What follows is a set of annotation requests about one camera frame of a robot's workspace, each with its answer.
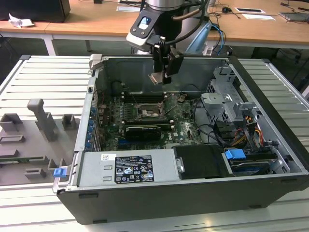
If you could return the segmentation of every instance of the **green circuit board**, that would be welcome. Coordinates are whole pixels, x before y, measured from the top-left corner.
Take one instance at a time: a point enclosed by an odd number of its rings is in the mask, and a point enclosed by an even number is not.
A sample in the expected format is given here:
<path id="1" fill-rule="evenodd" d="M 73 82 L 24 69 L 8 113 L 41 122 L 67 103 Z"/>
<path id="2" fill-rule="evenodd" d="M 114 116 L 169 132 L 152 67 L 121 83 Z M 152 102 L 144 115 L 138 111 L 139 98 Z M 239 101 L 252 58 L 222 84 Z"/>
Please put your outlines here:
<path id="1" fill-rule="evenodd" d="M 101 123 L 103 151 L 147 150 L 172 148 L 175 145 L 202 144 L 201 137 L 192 119 L 192 100 L 179 101 L 180 94 L 171 94 L 158 103 L 124 103 L 121 98 L 113 98 L 106 104 L 105 117 Z M 121 133 L 123 121 L 173 120 L 172 126 L 163 126 L 157 141 L 128 142 Z"/>

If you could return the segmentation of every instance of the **computer case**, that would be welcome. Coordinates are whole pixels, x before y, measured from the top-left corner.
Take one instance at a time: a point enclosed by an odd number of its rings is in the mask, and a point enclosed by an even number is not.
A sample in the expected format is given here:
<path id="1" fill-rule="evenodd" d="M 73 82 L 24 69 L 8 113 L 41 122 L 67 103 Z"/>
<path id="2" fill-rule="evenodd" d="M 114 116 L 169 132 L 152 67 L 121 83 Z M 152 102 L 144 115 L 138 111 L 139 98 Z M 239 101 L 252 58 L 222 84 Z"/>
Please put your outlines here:
<path id="1" fill-rule="evenodd" d="M 69 0 L 0 0 L 0 20 L 16 18 L 63 23 L 70 13 Z"/>

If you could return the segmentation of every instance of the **motherboard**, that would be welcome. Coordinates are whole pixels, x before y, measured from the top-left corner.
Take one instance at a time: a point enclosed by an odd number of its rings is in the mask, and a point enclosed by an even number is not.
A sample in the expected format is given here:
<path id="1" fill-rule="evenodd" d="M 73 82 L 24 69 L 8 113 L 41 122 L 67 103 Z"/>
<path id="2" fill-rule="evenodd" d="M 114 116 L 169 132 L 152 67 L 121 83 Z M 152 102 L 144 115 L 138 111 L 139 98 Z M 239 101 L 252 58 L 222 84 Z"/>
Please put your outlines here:
<path id="1" fill-rule="evenodd" d="M 113 97 L 99 107 L 102 151 L 203 144 L 185 94 Z"/>

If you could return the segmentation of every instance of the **gray fixture block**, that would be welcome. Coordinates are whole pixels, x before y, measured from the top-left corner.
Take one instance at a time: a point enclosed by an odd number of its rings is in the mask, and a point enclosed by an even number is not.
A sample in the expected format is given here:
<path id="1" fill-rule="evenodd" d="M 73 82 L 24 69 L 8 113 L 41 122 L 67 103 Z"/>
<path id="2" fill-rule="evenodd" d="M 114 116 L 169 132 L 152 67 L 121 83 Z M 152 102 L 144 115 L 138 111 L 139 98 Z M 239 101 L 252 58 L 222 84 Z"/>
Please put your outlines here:
<path id="1" fill-rule="evenodd" d="M 19 60 L 28 60 L 30 59 L 31 55 L 22 55 Z"/>
<path id="2" fill-rule="evenodd" d="M 54 129 L 56 127 L 56 123 L 54 121 L 54 118 L 52 116 L 52 114 L 50 112 L 46 112 L 46 117 L 47 117 L 47 121 L 49 123 L 49 125 Z M 35 123 L 37 124 L 39 130 L 42 130 L 41 127 L 40 127 L 40 124 L 38 121 L 35 121 Z"/>
<path id="3" fill-rule="evenodd" d="M 18 150 L 0 150 L 0 158 L 14 158 L 19 155 Z"/>
<path id="4" fill-rule="evenodd" d="M 17 114 L 4 114 L 0 120 L 0 126 L 5 132 L 17 131 L 16 123 L 23 123 Z"/>
<path id="5" fill-rule="evenodd" d="M 51 174 L 54 174 L 56 168 L 58 168 L 58 166 L 56 165 L 55 161 L 53 159 L 50 159 L 47 170 L 49 170 Z"/>
<path id="6" fill-rule="evenodd" d="M 42 168 L 28 168 L 24 175 L 28 179 L 45 178 L 46 172 Z"/>
<path id="7" fill-rule="evenodd" d="M 63 115 L 61 122 L 65 131 L 76 129 L 75 117 L 72 114 Z"/>
<path id="8" fill-rule="evenodd" d="M 22 134 L 21 135 L 0 136 L 0 144 L 23 143 L 24 141 L 25 141 L 25 138 Z"/>
<path id="9" fill-rule="evenodd" d="M 40 158 L 40 159 L 29 159 L 29 162 L 31 164 L 48 164 L 49 163 L 49 159 L 47 156 L 43 156 L 43 158 Z"/>
<path id="10" fill-rule="evenodd" d="M 53 127 L 49 123 L 49 120 L 43 109 L 43 105 L 43 99 L 30 99 L 27 108 L 34 113 L 43 134 L 45 135 L 46 139 L 51 142 L 55 140 L 55 133 Z"/>
<path id="11" fill-rule="evenodd" d="M 59 167 L 64 167 L 64 166 L 67 166 L 67 163 L 64 161 L 64 159 L 61 159 Z"/>

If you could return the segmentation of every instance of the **paper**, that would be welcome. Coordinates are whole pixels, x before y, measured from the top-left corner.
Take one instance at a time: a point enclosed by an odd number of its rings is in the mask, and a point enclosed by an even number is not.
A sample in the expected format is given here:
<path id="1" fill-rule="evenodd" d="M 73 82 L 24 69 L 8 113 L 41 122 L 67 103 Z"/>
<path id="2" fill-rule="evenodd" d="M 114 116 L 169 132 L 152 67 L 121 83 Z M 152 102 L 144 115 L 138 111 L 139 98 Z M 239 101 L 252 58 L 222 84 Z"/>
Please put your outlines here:
<path id="1" fill-rule="evenodd" d="M 11 23 L 14 27 L 22 28 L 22 27 L 34 26 L 34 23 L 30 19 L 15 18 L 11 14 L 9 14 L 9 16 L 10 16 L 9 23 Z"/>
<path id="2" fill-rule="evenodd" d="M 268 15 L 254 15 L 254 14 L 242 14 L 246 19 L 260 19 L 260 20 L 275 20 L 273 17 Z"/>
<path id="3" fill-rule="evenodd" d="M 101 161 L 115 160 L 117 154 L 101 154 Z"/>
<path id="4" fill-rule="evenodd" d="M 117 6 L 117 11 L 140 12 L 140 7 Z"/>

